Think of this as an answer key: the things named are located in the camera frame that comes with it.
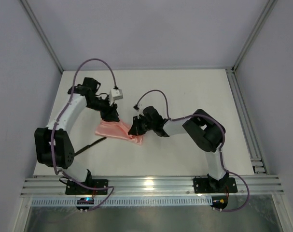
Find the pink cloth napkin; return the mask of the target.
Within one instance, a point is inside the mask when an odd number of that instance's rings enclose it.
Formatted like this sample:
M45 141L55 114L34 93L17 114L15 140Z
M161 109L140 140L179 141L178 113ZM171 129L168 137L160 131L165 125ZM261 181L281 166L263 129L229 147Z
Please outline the pink cloth napkin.
M119 122L107 122L101 120L95 130L95 135L107 138L120 139L142 145L143 135L129 135L130 125L120 120Z

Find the black handled knife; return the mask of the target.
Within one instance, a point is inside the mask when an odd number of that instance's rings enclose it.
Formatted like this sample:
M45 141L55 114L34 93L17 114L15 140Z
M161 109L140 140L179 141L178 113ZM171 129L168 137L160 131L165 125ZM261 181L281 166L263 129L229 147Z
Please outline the black handled knife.
M102 137L102 138L100 138L100 139L94 141L93 143L84 146L83 148L81 148L80 150L78 150L78 151L75 153L75 156L77 156L77 155L79 155L79 154L85 152L86 150L90 149L91 147L97 145L98 143L100 143L100 142L102 142L102 141L104 141L104 140L106 140L106 139L107 139L107 137Z

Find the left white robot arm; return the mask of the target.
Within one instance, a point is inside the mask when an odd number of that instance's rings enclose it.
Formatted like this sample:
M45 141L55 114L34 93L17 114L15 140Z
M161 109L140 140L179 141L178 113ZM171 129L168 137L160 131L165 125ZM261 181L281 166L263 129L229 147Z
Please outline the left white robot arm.
M58 116L44 128L34 133L37 161L53 168L55 174L62 173L69 181L85 189L93 190L91 172L74 160L75 151L69 133L80 113L89 108L100 113L105 122L119 122L117 104L97 95L101 84L90 77L82 84L68 90L69 98Z

